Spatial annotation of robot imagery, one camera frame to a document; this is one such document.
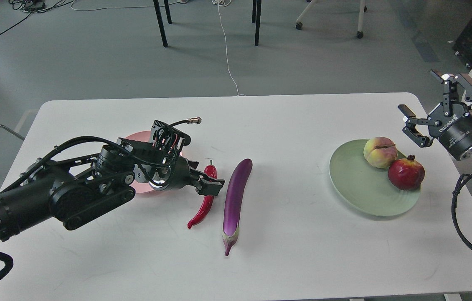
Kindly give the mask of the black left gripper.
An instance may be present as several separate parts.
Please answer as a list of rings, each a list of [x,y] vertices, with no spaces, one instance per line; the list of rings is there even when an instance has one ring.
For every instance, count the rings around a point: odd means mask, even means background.
[[[149,186],[156,191],[179,190],[185,186],[196,187],[200,196],[217,196],[225,184],[224,179],[217,179],[217,168],[206,166],[203,171],[197,170],[197,161],[190,161],[179,156],[175,164],[169,166],[166,173],[158,169],[151,176]]]

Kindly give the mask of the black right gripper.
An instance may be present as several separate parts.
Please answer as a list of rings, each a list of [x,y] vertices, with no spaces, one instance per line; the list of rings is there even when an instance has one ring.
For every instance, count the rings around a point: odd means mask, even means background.
[[[442,104],[429,113],[431,120],[417,118],[407,105],[398,105],[405,117],[402,131],[421,148],[430,147],[436,138],[456,160],[463,160],[472,148],[472,110],[465,103],[457,102],[472,103],[472,78],[469,74],[442,74],[438,70],[429,70],[429,74],[444,86]],[[434,126],[433,121],[441,124]],[[433,138],[422,135],[417,125],[430,126],[429,135]]]

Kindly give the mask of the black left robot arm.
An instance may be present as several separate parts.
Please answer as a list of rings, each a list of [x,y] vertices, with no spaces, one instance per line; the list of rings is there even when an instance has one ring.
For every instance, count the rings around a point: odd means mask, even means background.
[[[133,182],[156,191],[192,186],[201,196],[217,196],[225,181],[181,155],[191,138],[176,126],[200,122],[199,117],[173,124],[156,120],[148,141],[81,136],[55,146],[0,192],[0,241],[51,217],[76,230],[131,201]],[[0,252],[0,280],[13,265],[12,257]]]

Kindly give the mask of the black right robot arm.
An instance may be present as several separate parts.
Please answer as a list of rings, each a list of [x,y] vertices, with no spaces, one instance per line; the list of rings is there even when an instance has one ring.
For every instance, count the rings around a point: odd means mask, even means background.
[[[472,78],[468,74],[442,74],[430,70],[443,86],[442,101],[425,118],[418,118],[406,105],[398,105],[404,114],[403,133],[418,147],[425,148],[437,140],[455,160],[472,159]],[[461,232],[457,221],[457,201],[461,189],[472,179],[460,175],[452,192],[452,223],[462,242],[472,251],[472,243]]]

